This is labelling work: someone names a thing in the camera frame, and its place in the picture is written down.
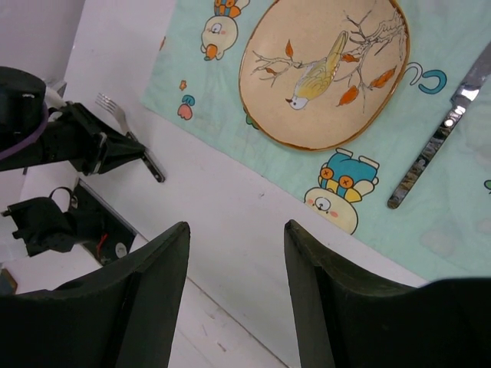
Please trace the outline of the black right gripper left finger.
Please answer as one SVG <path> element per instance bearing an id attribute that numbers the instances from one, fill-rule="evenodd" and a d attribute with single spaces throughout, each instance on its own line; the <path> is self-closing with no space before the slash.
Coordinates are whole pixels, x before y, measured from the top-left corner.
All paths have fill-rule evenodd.
<path id="1" fill-rule="evenodd" d="M 3 367 L 166 367 L 189 261 L 178 222 L 53 291 L 1 298 Z"/>

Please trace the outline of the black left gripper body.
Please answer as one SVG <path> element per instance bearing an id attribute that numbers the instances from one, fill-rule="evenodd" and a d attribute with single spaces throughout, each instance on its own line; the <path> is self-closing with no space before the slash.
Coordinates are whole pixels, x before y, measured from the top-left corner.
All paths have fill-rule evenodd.
<path id="1" fill-rule="evenodd" d="M 81 103 L 48 108 L 48 125 L 38 139 L 41 163 L 68 161 L 86 176 L 108 173 L 143 158 L 146 147 L 118 133 Z"/>

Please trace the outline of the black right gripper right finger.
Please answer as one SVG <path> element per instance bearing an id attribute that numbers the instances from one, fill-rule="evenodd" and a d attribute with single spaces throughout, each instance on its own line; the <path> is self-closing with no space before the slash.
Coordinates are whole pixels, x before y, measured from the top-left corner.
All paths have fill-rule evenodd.
<path id="1" fill-rule="evenodd" d="M 303 367 L 488 367 L 490 280 L 411 287 L 325 247 L 297 222 L 285 265 Z"/>

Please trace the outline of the round bird pattern plate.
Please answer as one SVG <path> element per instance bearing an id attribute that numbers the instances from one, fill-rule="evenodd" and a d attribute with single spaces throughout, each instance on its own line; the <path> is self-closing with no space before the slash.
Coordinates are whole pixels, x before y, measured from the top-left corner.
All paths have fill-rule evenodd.
<path id="1" fill-rule="evenodd" d="M 409 54 L 396 1 L 276 1 L 245 46 L 239 96 L 249 121 L 272 140 L 329 150 L 374 122 Z"/>

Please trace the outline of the green cartoon print cloth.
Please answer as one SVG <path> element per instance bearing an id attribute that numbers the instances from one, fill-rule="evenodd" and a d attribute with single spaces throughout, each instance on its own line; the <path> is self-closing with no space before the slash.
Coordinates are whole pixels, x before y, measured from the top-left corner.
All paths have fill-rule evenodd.
<path id="1" fill-rule="evenodd" d="M 450 97 L 490 40 L 488 1 L 403 1 L 410 63 L 394 98 L 348 149 L 377 170 L 334 151 L 301 152 L 260 132 L 239 101 L 242 51 L 267 1 L 239 20 L 239 40 L 221 61 L 205 61 L 199 30 L 209 1 L 178 1 L 143 95 L 143 104 L 239 161 L 296 199 L 318 184 L 325 163 L 355 179 L 377 176 L 374 192 L 355 204 L 354 235 L 422 278 L 490 274 L 490 87 L 425 170 L 398 209 L 387 200 L 450 108 Z"/>

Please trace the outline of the fork with black handle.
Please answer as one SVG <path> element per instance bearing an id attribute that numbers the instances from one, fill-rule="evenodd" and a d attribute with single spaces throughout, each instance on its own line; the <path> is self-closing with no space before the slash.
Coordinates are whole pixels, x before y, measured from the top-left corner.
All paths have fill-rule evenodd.
<path id="1" fill-rule="evenodd" d="M 135 142 L 139 142 L 137 137 L 131 131 L 127 123 L 126 113 L 121 106 L 115 103 L 107 95 L 102 93 L 97 94 L 95 102 L 99 107 L 103 108 L 113 116 L 113 118 L 120 125 L 120 128 L 124 136 Z M 166 177 L 164 175 L 163 169 L 160 167 L 160 164 L 157 162 L 157 160 L 153 157 L 153 154 L 151 153 L 148 147 L 145 148 L 142 161 L 157 182 L 159 183 L 165 182 Z"/>

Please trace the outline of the knife with patterned handle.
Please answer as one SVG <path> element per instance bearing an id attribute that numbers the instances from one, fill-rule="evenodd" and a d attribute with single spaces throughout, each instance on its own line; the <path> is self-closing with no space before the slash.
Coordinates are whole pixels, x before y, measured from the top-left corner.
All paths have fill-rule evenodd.
<path id="1" fill-rule="evenodd" d="M 477 98 L 489 76 L 490 43 L 483 49 L 465 77 L 459 83 L 453 96 L 450 98 L 450 110 L 387 200 L 387 207 L 389 209 L 397 209 L 406 199 L 410 190 L 414 187 L 417 180 L 422 176 L 425 169 L 430 165 L 435 155 L 462 119 L 470 104 Z"/>

